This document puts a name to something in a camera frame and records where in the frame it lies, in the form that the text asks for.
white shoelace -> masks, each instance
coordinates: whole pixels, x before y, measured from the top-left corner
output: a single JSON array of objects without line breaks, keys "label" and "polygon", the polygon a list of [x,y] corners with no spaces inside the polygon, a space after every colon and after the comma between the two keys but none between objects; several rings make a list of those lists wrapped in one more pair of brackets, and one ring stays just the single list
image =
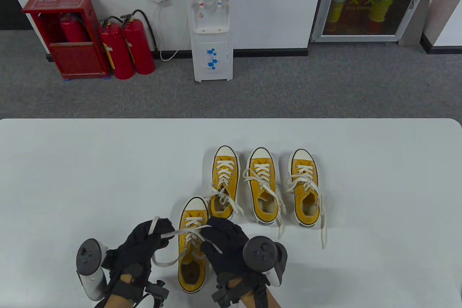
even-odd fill
[{"label": "white shoelace", "polygon": [[281,209],[282,212],[286,212],[286,206],[284,204],[284,201],[270,188],[270,164],[254,164],[254,170],[251,168],[247,168],[243,172],[243,177],[245,181],[257,181],[258,186],[260,187],[260,191],[266,191],[268,194],[274,197],[276,200],[276,204],[278,206],[278,214],[276,216],[276,221],[279,225],[279,234],[278,234],[278,239],[281,239],[282,234],[284,233],[284,225],[282,224],[282,215],[281,215]]},{"label": "white shoelace", "polygon": [[[159,217],[155,217],[152,220],[151,228],[149,230],[149,234],[152,234],[152,232],[154,231],[157,220],[159,220]],[[202,237],[201,232],[199,231],[200,229],[203,229],[205,227],[210,227],[209,225],[203,225],[204,218],[202,218],[202,217],[187,217],[187,218],[185,218],[185,222],[186,222],[186,224],[185,224],[183,229],[179,229],[179,230],[170,232],[168,234],[162,234],[160,236],[161,238],[168,238],[168,237],[172,237],[172,236],[176,236],[176,235],[180,235],[180,234],[186,234],[184,249],[183,249],[182,252],[180,252],[180,255],[177,257],[176,260],[174,260],[172,262],[162,263],[162,262],[157,262],[155,254],[152,256],[152,262],[157,267],[169,267],[169,266],[172,266],[175,263],[177,263],[179,260],[181,260],[186,255],[186,253],[188,251],[188,244],[191,243],[191,245],[194,248],[198,248],[199,247],[198,242],[200,242],[200,241],[206,242],[207,241],[204,237]],[[210,242],[210,243],[215,247],[215,249],[220,254],[223,253],[215,244],[213,244],[212,242]],[[198,256],[196,254],[196,252],[192,252],[192,255],[196,260],[202,260],[205,257],[205,255]]]},{"label": "white shoelace", "polygon": [[327,225],[324,198],[322,197],[322,194],[319,191],[319,187],[313,181],[313,167],[297,165],[297,169],[298,174],[291,174],[284,181],[284,184],[288,186],[286,194],[293,194],[295,187],[299,183],[303,184],[303,190],[305,191],[305,193],[307,193],[310,188],[317,192],[318,198],[316,199],[316,206],[319,208],[319,213],[321,215],[321,243],[322,249],[325,249],[327,245]]},{"label": "white shoelace", "polygon": [[232,199],[231,196],[225,194],[225,190],[229,186],[229,182],[231,180],[231,176],[233,175],[234,171],[234,162],[233,161],[217,161],[216,170],[218,171],[218,187],[222,186],[223,188],[218,191],[215,186],[212,184],[212,192],[207,197],[212,198],[213,196],[220,198],[220,203],[225,205],[228,202],[231,205],[233,211],[235,211],[238,216],[244,217],[244,210],[239,206],[236,201]]}]

gray carpet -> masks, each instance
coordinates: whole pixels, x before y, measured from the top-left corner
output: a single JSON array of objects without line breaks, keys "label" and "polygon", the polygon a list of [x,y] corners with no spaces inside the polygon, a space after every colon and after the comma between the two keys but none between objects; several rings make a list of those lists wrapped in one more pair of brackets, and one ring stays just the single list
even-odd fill
[{"label": "gray carpet", "polygon": [[0,118],[453,118],[462,55],[392,43],[311,44],[308,57],[238,58],[195,83],[191,60],[129,81],[63,82],[31,31],[0,32]]}]

red fire extinguisher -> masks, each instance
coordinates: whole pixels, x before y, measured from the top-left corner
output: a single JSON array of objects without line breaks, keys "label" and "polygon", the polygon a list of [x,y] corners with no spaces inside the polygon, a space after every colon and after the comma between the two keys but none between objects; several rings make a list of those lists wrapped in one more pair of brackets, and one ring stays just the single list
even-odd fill
[{"label": "red fire extinguisher", "polygon": [[374,4],[367,18],[366,32],[368,34],[377,35],[382,31],[383,22],[388,9],[393,4],[394,0],[374,0]]},{"label": "red fire extinguisher", "polygon": [[88,32],[78,16],[66,13],[60,19],[60,25],[68,42],[89,42]]},{"label": "red fire extinguisher", "polygon": [[132,57],[122,33],[122,26],[111,23],[111,19],[122,22],[119,18],[112,16],[104,19],[99,26],[99,35],[108,54],[115,77],[122,80],[130,79],[135,74]]},{"label": "red fire extinguisher", "polygon": [[151,48],[149,47],[149,41],[146,36],[143,22],[139,19],[133,18],[137,12],[140,12],[144,16],[150,30],[152,40],[154,41],[154,45],[156,45],[156,39],[154,37],[154,32],[152,32],[152,27],[149,24],[145,13],[140,9],[137,9],[132,14],[121,16],[122,19],[125,19],[124,24],[122,25],[122,30],[125,40],[127,41],[128,48],[132,54],[137,72],[140,75],[149,75],[155,71],[156,65],[154,63],[154,58],[152,57]]},{"label": "red fire extinguisher", "polygon": [[337,29],[337,23],[340,20],[346,2],[347,0],[332,0],[326,21],[325,31],[333,32]]}]

canvas shoe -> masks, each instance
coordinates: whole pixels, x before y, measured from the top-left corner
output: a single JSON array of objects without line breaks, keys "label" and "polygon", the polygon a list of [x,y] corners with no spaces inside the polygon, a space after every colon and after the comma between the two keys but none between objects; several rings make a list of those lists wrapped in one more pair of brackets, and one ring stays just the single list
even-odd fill
[{"label": "canvas shoe", "polygon": [[289,159],[289,177],[285,184],[287,193],[294,194],[295,220],[302,227],[313,227],[321,217],[322,248],[327,244],[326,211],[318,188],[318,171],[310,153],[305,149],[295,151]]},{"label": "canvas shoe", "polygon": [[226,145],[220,147],[213,159],[212,193],[209,195],[210,213],[214,217],[231,220],[235,212],[244,216],[236,201],[240,174],[236,153]]},{"label": "canvas shoe", "polygon": [[169,263],[160,263],[155,256],[152,257],[154,264],[159,267],[172,266],[178,262],[180,286],[189,294],[198,292],[206,281],[208,260],[201,252],[204,239],[200,229],[207,227],[208,218],[206,201],[199,196],[191,198],[183,208],[178,231],[162,235],[162,238],[178,235],[178,258]]},{"label": "canvas shoe", "polygon": [[281,238],[284,232],[281,213],[286,212],[286,206],[276,194],[274,161],[267,149],[258,148],[253,151],[243,176],[252,194],[255,219],[263,225],[276,221],[279,225],[278,238]]}]

black glove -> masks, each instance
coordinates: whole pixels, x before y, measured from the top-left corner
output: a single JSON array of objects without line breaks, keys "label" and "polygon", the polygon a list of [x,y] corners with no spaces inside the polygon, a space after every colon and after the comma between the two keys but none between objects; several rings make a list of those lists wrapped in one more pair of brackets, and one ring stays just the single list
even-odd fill
[{"label": "black glove", "polygon": [[[239,292],[239,295],[244,295],[253,291],[256,307],[267,307],[266,286],[269,285],[268,279],[262,273],[251,270],[244,262],[243,250],[249,237],[240,226],[227,219],[211,217],[207,225],[211,227],[203,228],[201,230],[202,236],[223,252],[220,254],[210,242],[203,242],[201,245],[201,251],[206,255],[217,275],[218,285],[231,292],[227,286],[229,280],[242,278],[244,285],[237,286],[236,289],[239,288],[239,290],[236,290],[235,293]],[[231,301],[237,303],[236,297],[232,296],[231,294]]]},{"label": "black glove", "polygon": [[175,231],[170,220],[159,219],[153,233],[148,235],[151,223],[150,220],[138,225],[119,248],[107,251],[102,267],[109,270],[110,281],[104,290],[106,297],[97,307],[106,304],[114,287],[120,285],[122,274],[132,275],[134,279],[130,286],[138,288],[138,292],[143,294],[151,274],[151,257],[156,250],[165,248],[173,238],[161,239],[160,236]]}]

